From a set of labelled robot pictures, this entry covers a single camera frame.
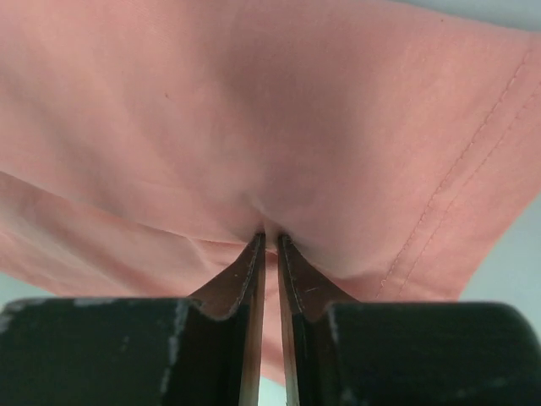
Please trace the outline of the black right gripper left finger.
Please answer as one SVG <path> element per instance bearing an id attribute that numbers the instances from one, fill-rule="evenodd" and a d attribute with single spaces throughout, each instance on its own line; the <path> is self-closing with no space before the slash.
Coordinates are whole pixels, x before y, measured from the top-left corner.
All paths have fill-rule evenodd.
<path id="1" fill-rule="evenodd" d="M 265 236 L 182 298 L 28 298 L 1 313 L 4 405 L 255 405 Z"/>

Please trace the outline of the salmon pink polo shirt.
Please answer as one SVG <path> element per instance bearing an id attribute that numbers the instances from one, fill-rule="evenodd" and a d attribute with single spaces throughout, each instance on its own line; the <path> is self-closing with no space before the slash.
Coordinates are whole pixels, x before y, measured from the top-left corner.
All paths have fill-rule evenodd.
<path id="1" fill-rule="evenodd" d="M 448 300 L 540 191 L 540 35 L 392 1 L 4 1 L 1 270 L 184 296 L 284 232 Z"/>

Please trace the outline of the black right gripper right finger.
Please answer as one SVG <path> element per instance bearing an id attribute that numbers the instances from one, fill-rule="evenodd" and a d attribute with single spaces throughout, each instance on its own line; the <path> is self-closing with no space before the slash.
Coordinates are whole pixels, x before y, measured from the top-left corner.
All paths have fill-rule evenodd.
<path id="1" fill-rule="evenodd" d="M 359 301 L 277 247 L 288 404 L 539 404 L 540 344 L 514 307 Z"/>

